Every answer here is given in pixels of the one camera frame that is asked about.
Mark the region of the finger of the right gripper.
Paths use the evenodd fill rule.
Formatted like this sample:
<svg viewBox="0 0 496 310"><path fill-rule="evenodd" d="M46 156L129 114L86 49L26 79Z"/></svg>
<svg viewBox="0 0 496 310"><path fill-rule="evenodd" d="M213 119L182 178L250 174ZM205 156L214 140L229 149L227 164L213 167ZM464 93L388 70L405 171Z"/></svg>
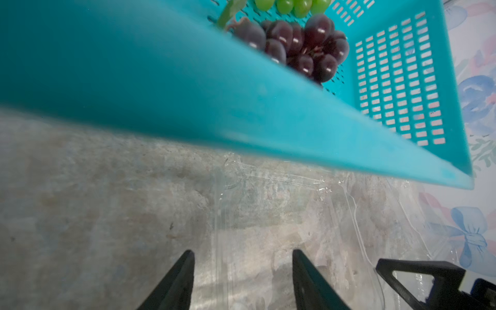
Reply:
<svg viewBox="0 0 496 310"><path fill-rule="evenodd" d="M412 309L458 309L462 268L444 261L381 258L376 272Z"/></svg>

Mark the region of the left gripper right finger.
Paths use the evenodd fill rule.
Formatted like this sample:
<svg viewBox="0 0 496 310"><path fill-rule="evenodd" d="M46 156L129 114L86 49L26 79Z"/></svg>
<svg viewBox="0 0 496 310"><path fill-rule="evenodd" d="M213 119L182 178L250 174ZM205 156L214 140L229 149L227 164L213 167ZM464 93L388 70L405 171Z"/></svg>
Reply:
<svg viewBox="0 0 496 310"><path fill-rule="evenodd" d="M292 268L297 310L350 310L300 249L293 250Z"/></svg>

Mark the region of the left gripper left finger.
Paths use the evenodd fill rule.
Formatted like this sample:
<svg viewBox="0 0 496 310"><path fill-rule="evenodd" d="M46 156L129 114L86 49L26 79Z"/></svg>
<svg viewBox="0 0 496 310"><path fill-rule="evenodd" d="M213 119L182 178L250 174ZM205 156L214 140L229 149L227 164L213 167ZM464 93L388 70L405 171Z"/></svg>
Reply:
<svg viewBox="0 0 496 310"><path fill-rule="evenodd" d="M137 310L190 309L194 272L195 254L186 250Z"/></svg>

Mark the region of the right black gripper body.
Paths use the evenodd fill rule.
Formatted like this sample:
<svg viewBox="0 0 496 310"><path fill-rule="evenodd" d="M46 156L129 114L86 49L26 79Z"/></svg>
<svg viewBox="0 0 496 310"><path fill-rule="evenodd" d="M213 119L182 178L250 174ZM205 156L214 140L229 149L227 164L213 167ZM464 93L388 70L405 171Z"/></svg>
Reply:
<svg viewBox="0 0 496 310"><path fill-rule="evenodd" d="M435 279L429 297L428 309L495 309L495 284L478 278L470 293L461 291L460 281Z"/></svg>

